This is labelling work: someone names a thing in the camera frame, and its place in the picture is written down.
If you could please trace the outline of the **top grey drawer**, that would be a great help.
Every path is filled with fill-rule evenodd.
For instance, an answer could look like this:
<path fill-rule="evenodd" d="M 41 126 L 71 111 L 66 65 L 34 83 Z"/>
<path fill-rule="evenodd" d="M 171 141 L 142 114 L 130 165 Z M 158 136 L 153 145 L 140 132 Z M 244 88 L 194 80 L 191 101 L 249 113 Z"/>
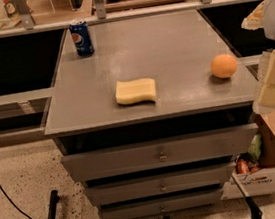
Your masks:
<path fill-rule="evenodd" d="M 215 131 L 208 130 L 140 144 L 71 154 L 64 156 L 61 161 L 72 179 L 77 182 L 89 181 L 244 153 L 257 129 L 258 126 L 253 123 Z"/>

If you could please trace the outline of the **grey drawer cabinet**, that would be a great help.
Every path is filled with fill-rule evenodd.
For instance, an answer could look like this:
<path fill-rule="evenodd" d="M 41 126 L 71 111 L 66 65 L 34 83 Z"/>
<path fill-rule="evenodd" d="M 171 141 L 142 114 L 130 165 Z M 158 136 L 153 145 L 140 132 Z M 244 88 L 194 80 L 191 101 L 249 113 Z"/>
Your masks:
<path fill-rule="evenodd" d="M 63 157 L 254 123 L 251 107 L 256 80 L 243 65 L 227 80 L 211 74 L 210 61 L 227 46 L 199 12 L 94 25 L 90 35 L 95 52 L 88 58 L 77 55 L 71 35 L 65 35 L 62 43 L 45 131 Z M 143 78 L 155 80 L 156 102 L 116 102 L 118 81 Z M 79 183 L 84 189 L 104 186 L 234 163 L 238 155 Z M 100 211 L 204 190 L 223 192 L 225 183 L 94 206 Z"/>

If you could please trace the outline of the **black rod near box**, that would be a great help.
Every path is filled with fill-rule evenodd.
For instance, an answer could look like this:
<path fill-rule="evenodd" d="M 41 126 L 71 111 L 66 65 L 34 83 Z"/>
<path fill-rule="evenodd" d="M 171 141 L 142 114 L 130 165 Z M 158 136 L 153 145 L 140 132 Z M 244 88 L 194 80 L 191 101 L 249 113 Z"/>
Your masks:
<path fill-rule="evenodd" d="M 234 180 L 236 186 L 239 188 L 240 193 L 242 193 L 242 195 L 244 196 L 245 202 L 247 202 L 250 210 L 251 219 L 262 219 L 262 210 L 257 206 L 255 201 L 253 201 L 252 196 L 250 196 L 250 194 L 247 192 L 240 179 L 237 178 L 237 175 L 233 174 L 232 179 Z"/>

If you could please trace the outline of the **green snack bag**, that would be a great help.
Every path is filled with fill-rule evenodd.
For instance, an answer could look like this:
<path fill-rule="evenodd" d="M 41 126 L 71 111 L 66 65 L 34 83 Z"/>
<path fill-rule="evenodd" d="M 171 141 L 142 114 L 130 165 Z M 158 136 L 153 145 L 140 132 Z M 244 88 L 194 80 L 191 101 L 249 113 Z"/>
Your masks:
<path fill-rule="evenodd" d="M 262 140 L 262 135 L 260 133 L 257 133 L 254 135 L 254 138 L 252 139 L 252 142 L 249 145 L 247 153 L 252 161 L 256 162 L 260 158 Z"/>

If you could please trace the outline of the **yellow sponge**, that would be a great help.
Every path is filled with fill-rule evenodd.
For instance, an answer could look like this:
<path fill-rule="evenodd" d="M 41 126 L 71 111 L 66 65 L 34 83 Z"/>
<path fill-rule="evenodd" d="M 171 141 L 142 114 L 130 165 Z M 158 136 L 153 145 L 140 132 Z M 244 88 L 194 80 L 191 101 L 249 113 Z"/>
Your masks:
<path fill-rule="evenodd" d="M 137 104 L 139 102 L 156 102 L 157 93 L 155 80 L 150 78 L 116 83 L 116 102 L 120 105 Z"/>

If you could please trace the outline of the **blue pepsi can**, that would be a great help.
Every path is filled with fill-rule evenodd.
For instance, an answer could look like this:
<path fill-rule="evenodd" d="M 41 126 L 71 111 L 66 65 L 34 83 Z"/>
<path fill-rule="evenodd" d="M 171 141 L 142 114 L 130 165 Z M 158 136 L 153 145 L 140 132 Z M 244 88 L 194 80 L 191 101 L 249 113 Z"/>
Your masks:
<path fill-rule="evenodd" d="M 82 19 L 72 20 L 69 30 L 78 55 L 82 57 L 93 55 L 95 51 L 87 22 Z"/>

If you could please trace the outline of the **cardboard box with snacks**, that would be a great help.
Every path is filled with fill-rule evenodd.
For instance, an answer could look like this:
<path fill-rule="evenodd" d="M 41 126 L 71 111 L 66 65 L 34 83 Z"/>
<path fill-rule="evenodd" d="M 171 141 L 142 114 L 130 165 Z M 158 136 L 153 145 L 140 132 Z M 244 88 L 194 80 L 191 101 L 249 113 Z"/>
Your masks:
<path fill-rule="evenodd" d="M 258 116 L 256 124 L 262 135 L 259 170 L 255 173 L 237 174 L 237 179 L 250 196 L 275 192 L 275 111 Z"/>

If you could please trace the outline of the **middle grey drawer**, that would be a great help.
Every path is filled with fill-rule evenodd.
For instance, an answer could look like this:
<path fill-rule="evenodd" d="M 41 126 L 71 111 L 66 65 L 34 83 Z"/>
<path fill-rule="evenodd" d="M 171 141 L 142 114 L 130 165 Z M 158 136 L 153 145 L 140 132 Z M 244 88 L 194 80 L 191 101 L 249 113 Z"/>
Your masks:
<path fill-rule="evenodd" d="M 219 185 L 229 180 L 234 166 L 234 163 L 225 163 L 135 178 L 134 180 L 85 188 L 85 194 L 91 203 L 98 207 L 195 189 L 196 187 Z"/>

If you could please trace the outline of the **orange fruit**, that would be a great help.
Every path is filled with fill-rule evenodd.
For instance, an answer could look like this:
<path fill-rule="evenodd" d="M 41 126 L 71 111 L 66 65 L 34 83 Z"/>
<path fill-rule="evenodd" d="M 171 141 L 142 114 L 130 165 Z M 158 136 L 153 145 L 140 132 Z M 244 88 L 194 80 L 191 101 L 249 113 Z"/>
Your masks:
<path fill-rule="evenodd" d="M 233 76 L 237 69 L 237 61 L 233 56 L 229 54 L 218 54 L 215 56 L 210 64 L 211 73 L 222 79 L 228 79 Z"/>

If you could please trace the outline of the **grey drawer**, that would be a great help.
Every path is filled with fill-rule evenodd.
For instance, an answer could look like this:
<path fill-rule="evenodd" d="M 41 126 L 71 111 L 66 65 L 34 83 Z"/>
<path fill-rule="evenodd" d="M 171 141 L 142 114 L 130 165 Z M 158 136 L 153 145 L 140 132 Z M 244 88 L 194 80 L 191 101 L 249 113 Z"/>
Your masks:
<path fill-rule="evenodd" d="M 72 179 L 77 182 L 89 181 L 244 153 L 257 129 L 258 126 L 253 123 L 215 131 L 208 130 L 140 144 L 71 154 L 64 156 L 61 161 Z"/>
<path fill-rule="evenodd" d="M 205 206 L 220 201 L 222 189 L 198 191 L 174 197 L 153 199 L 136 204 L 122 205 L 99 211 L 100 219 L 137 219 L 145 216 L 166 214 L 176 210 Z"/>
<path fill-rule="evenodd" d="M 219 185 L 229 180 L 234 166 L 234 163 L 225 163 L 135 178 L 134 180 L 85 188 L 85 194 L 91 203 L 98 207 L 195 189 L 196 187 Z"/>

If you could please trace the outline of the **bottom grey drawer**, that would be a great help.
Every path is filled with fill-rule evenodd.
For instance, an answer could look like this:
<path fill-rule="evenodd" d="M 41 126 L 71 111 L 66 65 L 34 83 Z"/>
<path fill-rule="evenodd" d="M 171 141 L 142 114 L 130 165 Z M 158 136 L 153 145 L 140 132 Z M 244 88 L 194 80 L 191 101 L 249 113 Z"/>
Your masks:
<path fill-rule="evenodd" d="M 122 205 L 99 211 L 100 219 L 137 219 L 145 216 L 166 214 L 176 210 L 205 206 L 220 201 L 222 189 L 198 191 L 174 197 L 153 199 L 136 204 Z"/>

